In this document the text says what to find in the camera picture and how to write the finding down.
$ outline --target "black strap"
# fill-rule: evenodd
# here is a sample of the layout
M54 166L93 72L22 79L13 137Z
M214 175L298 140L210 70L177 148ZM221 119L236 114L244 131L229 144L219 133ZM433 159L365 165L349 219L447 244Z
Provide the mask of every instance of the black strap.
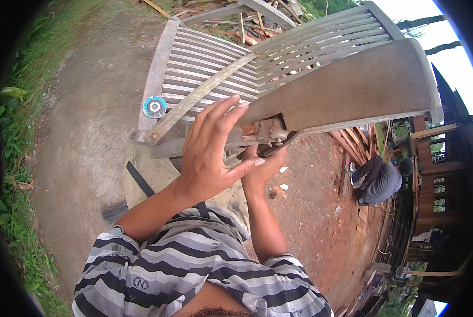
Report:
M155 194L155 192L152 190L150 186L148 186L147 182L141 176L138 170L136 170L134 165L132 165L131 161L127 161L126 168L129 171L129 174L131 174L132 178L136 181L138 186L142 189L145 195L147 195L147 197L150 197ZM198 208L198 210L200 211L200 216L202 216L203 218L210 219L210 215L208 215L208 208L204 201L198 203L197 206L193 206L193 207Z

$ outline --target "blue sticker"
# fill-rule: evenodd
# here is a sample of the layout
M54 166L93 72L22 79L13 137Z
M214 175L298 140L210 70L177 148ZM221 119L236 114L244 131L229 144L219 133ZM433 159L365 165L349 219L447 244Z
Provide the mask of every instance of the blue sticker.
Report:
M159 119L166 113L166 101L158 96L147 98L143 103L143 113L152 119Z

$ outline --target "striped shirt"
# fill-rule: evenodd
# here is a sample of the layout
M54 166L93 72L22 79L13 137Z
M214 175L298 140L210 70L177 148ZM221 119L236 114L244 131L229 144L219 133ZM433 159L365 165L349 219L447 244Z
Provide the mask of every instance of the striped shirt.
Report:
M100 234L75 288L75 316L170 316L206 281L259 316L332 315L295 257L251 261L247 230L226 208L207 207L208 218L188 208L141 246L118 225Z

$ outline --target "wooden building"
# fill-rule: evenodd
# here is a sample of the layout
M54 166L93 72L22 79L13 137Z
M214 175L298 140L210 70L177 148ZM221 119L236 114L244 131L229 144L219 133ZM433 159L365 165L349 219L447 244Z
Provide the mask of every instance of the wooden building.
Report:
M444 123L431 125L426 116L412 120L421 175L413 232L438 229L443 235L435 243L411 243L405 262L428 262L427 272L451 274L423 277L413 315L426 299L450 302L454 298L473 253L473 120L458 92L451 90L435 67L434 74Z

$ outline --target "hand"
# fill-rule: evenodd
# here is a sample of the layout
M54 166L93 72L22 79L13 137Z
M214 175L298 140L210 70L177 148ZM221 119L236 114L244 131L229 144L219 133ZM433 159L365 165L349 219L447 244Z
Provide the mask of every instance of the hand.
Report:
M266 183L271 180L286 161L287 148L288 146L284 146L284 148L267 158L264 164L254 168L242 177L242 187L246 196L249 194L261 195L265 193ZM258 157L257 150L257 144L246 147L242 163Z
M239 100L240 96L234 95L214 102L196 116L189 130L182 150L182 174L172 185L177 196L186 199L190 205L214 197L255 166L265 163L256 156L228 169L222 161L229 132L249 108L244 102L226 114Z

